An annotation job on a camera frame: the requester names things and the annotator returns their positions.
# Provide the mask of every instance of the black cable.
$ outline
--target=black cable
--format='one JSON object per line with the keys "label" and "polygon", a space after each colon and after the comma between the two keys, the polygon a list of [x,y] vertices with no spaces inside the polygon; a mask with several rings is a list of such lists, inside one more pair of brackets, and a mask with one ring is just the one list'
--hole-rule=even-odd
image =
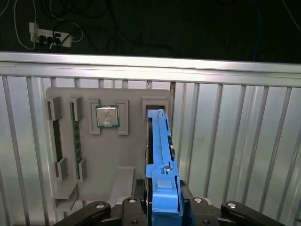
{"label": "black cable", "polygon": [[62,12],[60,13],[54,13],[50,10],[49,8],[49,2],[47,0],[41,0],[40,1],[40,6],[41,6],[41,9],[43,11],[43,13],[48,17],[48,18],[51,18],[51,19],[58,19],[64,15],[67,15],[69,12],[66,11],[65,9],[62,10]]}
{"label": "black cable", "polygon": [[114,23],[114,30],[115,30],[115,35],[117,35],[117,30],[119,31],[119,33],[128,41],[130,42],[133,46],[136,46],[136,45],[139,45],[139,46],[143,46],[143,47],[149,47],[149,48],[163,48],[163,49],[167,49],[171,52],[174,52],[174,53],[179,53],[178,51],[174,50],[173,48],[169,47],[169,46],[166,46],[166,45],[162,45],[162,44],[143,44],[142,41],[141,43],[138,43],[137,40],[138,40],[138,37],[139,35],[137,36],[136,38],[136,41],[132,41],[129,37],[127,37],[123,31],[121,30],[121,28],[119,27],[117,21],[116,21],[116,18],[115,18],[115,13],[114,13],[114,9],[113,9],[113,6],[111,4],[111,1],[110,0],[106,0],[106,5],[107,5],[107,9],[109,11],[109,14],[113,20],[113,23]]}
{"label": "black cable", "polygon": [[100,31],[100,32],[106,32],[108,33],[109,35],[111,35],[111,37],[109,38],[108,42],[107,42],[107,45],[105,47],[105,52],[109,52],[109,45],[110,43],[114,40],[115,41],[115,45],[114,45],[114,50],[117,48],[118,44],[120,44],[120,41],[118,39],[116,39],[109,30],[103,28],[103,27],[100,27],[100,26],[81,26],[79,28],[77,28],[76,30],[72,31],[71,33],[69,33],[61,42],[60,46],[62,46],[65,41],[74,33],[76,33],[78,30],[82,29],[83,33],[87,36],[87,39],[88,39],[88,42],[90,44],[90,46],[92,47],[93,51],[95,53],[100,53],[101,51],[99,51],[96,46],[94,45],[94,43],[92,42],[90,36],[88,35],[87,31],[86,30],[97,30],[97,31]]}
{"label": "black cable", "polygon": [[98,18],[103,17],[107,12],[107,8],[105,8],[100,14],[97,14],[97,15],[87,14],[87,11],[91,8],[92,0],[89,0],[88,6],[85,7],[84,9],[78,9],[77,6],[76,6],[77,3],[74,3],[74,2],[70,3],[71,4],[70,8],[63,2],[63,0],[60,0],[60,4],[62,6],[62,11],[59,12],[59,13],[56,13],[56,12],[53,12],[53,11],[50,10],[48,0],[41,0],[40,1],[40,7],[41,7],[43,13],[48,18],[51,18],[51,19],[54,19],[54,18],[58,19],[58,18],[61,18],[62,16],[65,16],[69,13],[78,14],[78,15],[81,15],[81,16],[89,18],[89,19],[98,19]]}
{"label": "black cable", "polygon": [[74,21],[72,21],[72,20],[62,20],[62,21],[58,22],[58,23],[55,25],[55,27],[53,28],[53,30],[52,30],[52,38],[53,38],[53,40],[55,40],[55,31],[56,31],[56,29],[57,29],[60,25],[62,25],[62,24],[64,24],[64,23],[74,23]]}

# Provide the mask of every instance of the blue plastic part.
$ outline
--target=blue plastic part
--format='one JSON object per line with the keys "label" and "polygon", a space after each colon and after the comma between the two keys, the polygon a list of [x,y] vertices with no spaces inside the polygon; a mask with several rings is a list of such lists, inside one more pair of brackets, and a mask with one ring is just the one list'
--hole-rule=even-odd
{"label": "blue plastic part", "polygon": [[152,225],[181,226],[183,202],[176,159],[172,157],[168,138],[171,132],[164,110],[148,110],[152,121],[153,164],[146,166],[146,177],[152,179]]}

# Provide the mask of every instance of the corrugated metal wall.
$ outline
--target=corrugated metal wall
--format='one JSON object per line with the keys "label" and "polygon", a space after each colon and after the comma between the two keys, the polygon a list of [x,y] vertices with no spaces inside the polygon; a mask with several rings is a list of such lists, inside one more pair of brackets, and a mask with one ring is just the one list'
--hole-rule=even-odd
{"label": "corrugated metal wall", "polygon": [[[170,82],[0,79],[0,225],[53,224],[46,88],[170,89]],[[214,205],[235,200],[293,225],[301,209],[301,88],[176,83],[181,179]],[[76,208],[84,205],[77,202]]]}
{"label": "corrugated metal wall", "polygon": [[176,91],[182,111],[174,112],[173,135],[192,193],[293,225],[301,198],[301,89],[178,83]]}

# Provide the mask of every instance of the plug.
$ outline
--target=plug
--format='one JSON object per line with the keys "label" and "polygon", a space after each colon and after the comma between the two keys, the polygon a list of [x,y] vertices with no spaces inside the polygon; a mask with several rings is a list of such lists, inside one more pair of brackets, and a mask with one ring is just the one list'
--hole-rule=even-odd
{"label": "plug", "polygon": [[57,46],[60,46],[61,45],[61,40],[59,38],[56,38],[55,43],[56,43]]}
{"label": "plug", "polygon": [[46,42],[48,45],[51,45],[54,42],[54,40],[52,37],[47,37]]}
{"label": "plug", "polygon": [[52,37],[50,37],[50,36],[47,37],[46,43],[47,43],[47,45],[49,46],[49,49],[52,48],[53,42],[54,42],[54,40],[53,40]]}
{"label": "plug", "polygon": [[30,40],[32,42],[36,42],[39,36],[39,25],[35,23],[29,23],[29,33],[30,33]]}
{"label": "plug", "polygon": [[46,42],[46,36],[44,36],[44,35],[41,35],[41,36],[39,36],[39,43],[40,44],[43,44],[44,42]]}

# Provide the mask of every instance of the metal bar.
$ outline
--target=metal bar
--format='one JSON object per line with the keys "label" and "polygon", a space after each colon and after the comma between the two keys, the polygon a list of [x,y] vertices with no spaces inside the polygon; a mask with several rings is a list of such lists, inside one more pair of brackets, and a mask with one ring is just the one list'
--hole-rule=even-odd
{"label": "metal bar", "polygon": [[283,206],[284,206],[285,199],[286,199],[286,196],[287,196],[287,191],[288,191],[288,188],[289,188],[289,185],[290,185],[290,182],[291,182],[291,179],[292,179],[292,175],[293,175],[293,169],[295,167],[295,163],[296,163],[296,160],[297,160],[300,144],[301,144],[301,125],[300,125],[300,129],[299,129],[299,132],[298,132],[295,148],[294,148],[294,151],[293,151],[293,156],[292,156],[292,159],[291,159],[290,167],[288,169],[288,173],[287,173],[287,176],[286,176],[283,193],[281,195],[281,199],[280,199],[280,203],[279,203],[279,207],[278,207],[278,211],[277,211],[277,216],[276,216],[277,221],[280,220],[280,217],[281,217],[281,214],[282,214]]}
{"label": "metal bar", "polygon": [[171,109],[170,109],[170,111],[171,111],[170,128],[173,128],[173,124],[174,124],[175,82],[170,83],[170,92],[171,92],[171,95],[172,95]]}
{"label": "metal bar", "polygon": [[181,129],[183,125],[183,106],[184,106],[184,94],[185,94],[185,85],[183,83],[176,83],[176,92],[174,94],[174,111],[173,111],[173,126],[172,126],[172,137],[173,144],[175,148],[176,158],[179,168],[179,155],[181,147]]}
{"label": "metal bar", "polygon": [[42,169],[42,165],[41,165],[42,160],[41,160],[40,149],[39,149],[39,145],[38,145],[39,132],[38,132],[38,127],[37,127],[37,123],[36,123],[36,114],[34,112],[34,100],[33,100],[34,96],[33,96],[32,78],[29,78],[29,77],[26,78],[26,85],[27,85],[30,121],[32,123],[32,136],[33,136],[33,142],[34,142],[34,152],[35,152],[36,160],[37,160],[38,176],[39,176],[39,184],[40,184],[41,197],[42,197],[44,219],[45,219],[45,225],[48,226],[49,225],[49,217],[48,217],[48,211],[47,211],[47,205],[46,205],[43,169]]}
{"label": "metal bar", "polygon": [[2,81],[3,81],[3,88],[4,88],[4,97],[5,97],[5,102],[6,102],[6,106],[7,106],[7,112],[8,112],[10,135],[11,135],[11,140],[12,140],[13,150],[14,150],[14,155],[15,155],[15,160],[16,160],[16,169],[17,169],[18,180],[19,180],[19,185],[20,185],[21,198],[22,198],[22,204],[23,204],[23,210],[24,210],[24,216],[25,216],[25,223],[26,223],[26,225],[30,226],[28,206],[27,206],[26,193],[25,193],[24,180],[23,180],[23,173],[22,173],[22,168],[21,168],[19,147],[18,147],[18,142],[17,142],[16,128],[15,128],[13,109],[12,109],[11,99],[10,99],[10,94],[9,94],[9,86],[8,86],[7,76],[3,76]]}
{"label": "metal bar", "polygon": [[152,81],[146,81],[146,88],[152,89]]}
{"label": "metal bar", "polygon": [[182,115],[181,115],[181,126],[179,131],[179,146],[178,146],[178,155],[177,155],[177,162],[178,162],[178,168],[180,169],[180,160],[181,160],[181,153],[182,153],[182,140],[183,140],[183,127],[184,127],[184,114],[185,114],[185,100],[186,100],[186,87],[187,84],[185,83],[183,85],[183,92],[181,95],[182,98]]}
{"label": "metal bar", "polygon": [[74,87],[75,88],[78,88],[80,87],[80,80],[77,78],[77,79],[74,79]]}
{"label": "metal bar", "polygon": [[0,73],[18,77],[103,78],[108,80],[152,80],[301,87],[301,75],[297,73],[255,73],[134,66],[41,65],[34,63],[0,63]]}
{"label": "metal bar", "polygon": [[[251,90],[251,93],[252,95],[249,97],[249,100],[246,101],[245,100],[245,104],[246,104],[246,107],[247,107],[247,110],[246,110],[246,124],[243,128],[239,128],[239,129],[242,129],[241,130],[241,133],[242,134],[246,134],[247,131],[250,129],[250,126],[251,126],[251,123],[252,123],[252,115],[253,115],[253,109],[254,109],[254,105],[255,105],[255,96],[256,96],[256,93],[257,93],[257,89],[258,87],[252,87],[252,90]],[[246,141],[247,141],[247,136],[243,136],[242,138],[242,141],[241,141],[241,144],[242,144],[242,148],[241,148],[241,155],[240,155],[240,158],[239,158],[239,165],[238,165],[238,173],[237,173],[237,180],[236,180],[236,183],[234,185],[234,198],[232,200],[238,200],[238,187],[239,187],[239,184],[240,184],[240,181],[241,181],[241,175],[243,173],[243,157],[244,157],[244,153],[245,153],[245,150],[246,150]]]}
{"label": "metal bar", "polygon": [[127,89],[128,88],[128,81],[122,80],[122,88]]}
{"label": "metal bar", "polygon": [[98,88],[103,88],[103,79],[98,80]]}
{"label": "metal bar", "polygon": [[280,121],[279,121],[279,126],[278,126],[278,130],[277,130],[276,138],[275,138],[273,153],[272,153],[272,157],[271,157],[271,160],[270,160],[270,163],[269,163],[269,170],[268,170],[268,173],[267,173],[267,178],[266,178],[264,189],[263,189],[263,192],[262,192],[261,202],[260,202],[260,206],[259,206],[259,212],[260,213],[263,212],[265,200],[267,198],[267,193],[268,193],[268,190],[269,190],[269,183],[271,181],[271,177],[272,177],[272,173],[273,173],[273,169],[274,169],[274,165],[275,165],[276,155],[277,155],[277,151],[278,151],[280,138],[281,138],[281,135],[282,135],[283,125],[284,125],[284,122],[285,122],[285,117],[286,117],[287,108],[288,108],[288,104],[289,104],[289,101],[290,101],[291,93],[292,93],[292,88],[288,87],[287,90],[286,90],[285,100],[284,100],[284,103],[283,103],[283,109],[282,109],[282,113],[281,113],[281,117],[280,117]]}
{"label": "metal bar", "polygon": [[233,167],[234,155],[235,155],[235,150],[236,150],[236,145],[237,145],[238,132],[239,132],[239,126],[240,126],[243,106],[244,106],[245,95],[246,95],[246,86],[241,86],[240,99],[239,99],[238,112],[237,112],[238,117],[235,122],[234,135],[233,135],[233,140],[231,143],[231,152],[230,152],[229,164],[228,164],[228,169],[227,169],[227,177],[226,177],[226,183],[225,183],[225,188],[224,188],[224,194],[222,197],[222,202],[226,202],[226,200],[227,200],[230,177],[231,177],[231,173],[232,173],[232,167]]}
{"label": "metal bar", "polygon": [[265,106],[267,104],[268,93],[269,93],[269,88],[264,87],[262,103],[261,103],[261,110],[260,110],[260,114],[259,114],[260,117],[258,119],[258,124],[256,127],[255,139],[254,139],[254,143],[253,143],[253,147],[252,147],[252,153],[251,153],[251,158],[250,158],[250,162],[249,162],[249,166],[248,166],[248,173],[247,173],[247,177],[246,177],[246,184],[245,184],[244,194],[243,194],[243,198],[242,198],[243,204],[246,203],[246,197],[248,195],[248,189],[249,189],[249,185],[250,185],[251,174],[252,174],[252,170],[253,170],[253,165],[254,165],[254,161],[255,161],[260,131],[261,131],[261,127],[262,127]]}
{"label": "metal bar", "polygon": [[56,77],[50,78],[51,87],[56,87]]}
{"label": "metal bar", "polygon": [[192,124],[190,127],[190,136],[189,136],[189,141],[188,141],[188,156],[187,156],[187,170],[186,170],[186,183],[189,184],[189,174],[190,174],[190,167],[191,167],[191,157],[192,157],[192,150],[193,150],[193,139],[194,139],[194,134],[196,131],[196,118],[197,118],[197,111],[198,111],[198,96],[199,96],[199,83],[194,84],[195,88],[194,88],[194,93],[193,93],[193,103],[195,103],[192,106],[192,114],[191,114],[191,118],[192,118]]}
{"label": "metal bar", "polygon": [[2,200],[6,225],[11,226],[10,218],[9,218],[9,212],[8,212],[8,203],[7,203],[6,196],[5,196],[5,189],[4,189],[4,183],[3,183],[1,168],[0,168],[0,196],[1,196],[1,200]]}
{"label": "metal bar", "polygon": [[216,134],[217,134],[217,126],[218,126],[218,120],[220,117],[220,110],[221,110],[221,102],[222,102],[222,89],[223,85],[219,84],[217,87],[217,94],[216,94],[216,101],[215,101],[215,110],[214,110],[214,120],[212,124],[212,134],[211,134],[211,140],[210,140],[210,147],[209,147],[209,159],[208,159],[208,169],[207,169],[207,176],[205,180],[205,189],[204,189],[204,195],[205,197],[208,197],[208,190],[209,190],[209,182],[210,182],[210,175],[212,170],[212,163],[213,163],[213,156],[214,156],[214,147],[216,142]]}
{"label": "metal bar", "polygon": [[273,64],[254,62],[233,62],[217,60],[192,60],[155,57],[131,56],[89,56],[89,55],[64,55],[42,53],[16,53],[1,52],[0,62],[25,62],[46,64],[81,64],[81,65],[113,65],[113,66],[138,66],[138,67],[167,67],[167,68],[195,68],[210,70],[235,70],[241,72],[276,72],[300,73],[301,65]]}

